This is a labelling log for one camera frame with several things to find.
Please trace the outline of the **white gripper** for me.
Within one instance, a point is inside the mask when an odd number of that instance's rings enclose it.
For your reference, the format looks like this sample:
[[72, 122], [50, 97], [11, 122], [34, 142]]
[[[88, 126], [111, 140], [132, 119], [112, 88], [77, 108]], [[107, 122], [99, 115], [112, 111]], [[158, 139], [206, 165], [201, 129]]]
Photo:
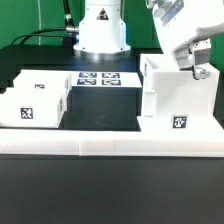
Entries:
[[[208, 78], [211, 75], [209, 68], [211, 42], [208, 38], [224, 32], [224, 0], [145, 0], [145, 2], [146, 7], [152, 10], [162, 51], [165, 54], [175, 51], [174, 56], [179, 69], [192, 67], [193, 77], [196, 80]], [[192, 43], [190, 48], [192, 63], [189, 48], [184, 48], [190, 43]]]

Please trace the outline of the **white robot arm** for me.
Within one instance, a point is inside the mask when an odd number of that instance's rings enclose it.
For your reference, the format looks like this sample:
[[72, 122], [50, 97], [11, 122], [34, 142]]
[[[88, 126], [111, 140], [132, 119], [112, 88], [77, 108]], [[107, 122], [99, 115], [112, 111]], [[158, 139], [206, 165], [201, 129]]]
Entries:
[[[74, 52], [92, 59], [122, 54], [126, 24], [120, 15], [121, 0], [85, 0]], [[210, 38], [224, 33], [224, 0], [145, 0], [152, 11], [162, 52], [178, 67], [190, 68], [195, 79], [210, 76]]]

